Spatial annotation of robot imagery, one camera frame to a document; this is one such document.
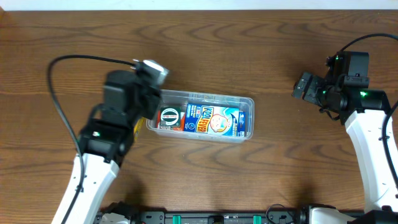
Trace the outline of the yellow Woods syrup box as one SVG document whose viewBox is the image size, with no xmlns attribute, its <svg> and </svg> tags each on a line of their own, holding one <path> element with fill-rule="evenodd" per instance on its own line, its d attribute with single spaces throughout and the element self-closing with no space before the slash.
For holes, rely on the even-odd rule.
<svg viewBox="0 0 398 224">
<path fill-rule="evenodd" d="M 142 128 L 142 125 L 144 124 L 145 120 L 146 120 L 145 118 L 140 118 L 137 121 L 137 123 L 135 124 L 135 126 L 134 126 L 134 140 L 137 139 L 137 137 L 138 137 L 138 135 L 140 133 L 140 130 Z"/>
</svg>

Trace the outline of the small green round-logo box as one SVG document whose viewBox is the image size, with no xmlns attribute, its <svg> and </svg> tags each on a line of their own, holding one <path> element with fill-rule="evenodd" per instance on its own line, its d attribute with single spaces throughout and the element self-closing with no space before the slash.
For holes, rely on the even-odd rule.
<svg viewBox="0 0 398 224">
<path fill-rule="evenodd" d="M 181 109 L 176 106 L 167 106 L 160 109 L 161 127 L 178 127 L 181 122 Z"/>
</svg>

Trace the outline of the red white medicine box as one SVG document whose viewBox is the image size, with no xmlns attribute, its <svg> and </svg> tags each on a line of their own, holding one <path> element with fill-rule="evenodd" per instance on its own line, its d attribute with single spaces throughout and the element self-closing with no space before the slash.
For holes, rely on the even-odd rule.
<svg viewBox="0 0 398 224">
<path fill-rule="evenodd" d="M 181 122 L 180 122 L 180 126 L 178 127 L 161 127 L 160 125 L 160 111 L 158 112 L 158 116 L 157 116 L 157 128 L 158 129 L 166 129 L 166 130 L 171 130 L 171 131 L 183 131 L 184 129 L 184 124 L 185 124 L 185 113 L 181 112 Z"/>
</svg>

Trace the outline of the blue Kool Fever box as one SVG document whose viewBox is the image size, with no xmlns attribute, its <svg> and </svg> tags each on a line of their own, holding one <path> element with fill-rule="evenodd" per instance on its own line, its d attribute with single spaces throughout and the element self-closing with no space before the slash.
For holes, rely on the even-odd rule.
<svg viewBox="0 0 398 224">
<path fill-rule="evenodd" d="M 245 137 L 246 114 L 239 108 L 188 104 L 184 131 L 215 136 Z"/>
</svg>

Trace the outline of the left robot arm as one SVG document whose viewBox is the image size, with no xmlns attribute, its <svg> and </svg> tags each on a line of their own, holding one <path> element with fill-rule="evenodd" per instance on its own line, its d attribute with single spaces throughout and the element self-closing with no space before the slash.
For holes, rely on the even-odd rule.
<svg viewBox="0 0 398 224">
<path fill-rule="evenodd" d="M 104 101 L 93 107 L 79 135 L 72 136 L 76 157 L 53 223 L 94 222 L 134 143 L 135 125 L 141 118 L 153 118 L 157 112 L 160 86 L 168 73 L 167 69 L 153 68 L 108 73 Z"/>
</svg>

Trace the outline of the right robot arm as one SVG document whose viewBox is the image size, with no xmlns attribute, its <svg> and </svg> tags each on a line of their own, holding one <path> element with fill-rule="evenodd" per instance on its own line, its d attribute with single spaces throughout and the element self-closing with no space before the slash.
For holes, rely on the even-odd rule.
<svg viewBox="0 0 398 224">
<path fill-rule="evenodd" d="M 308 205 L 296 223 L 397 223 L 397 146 L 393 109 L 382 90 L 369 89 L 367 52 L 339 51 L 326 60 L 328 72 L 305 72 L 292 96 L 336 113 L 356 153 L 364 188 L 363 215 L 352 217 L 329 205 Z"/>
</svg>

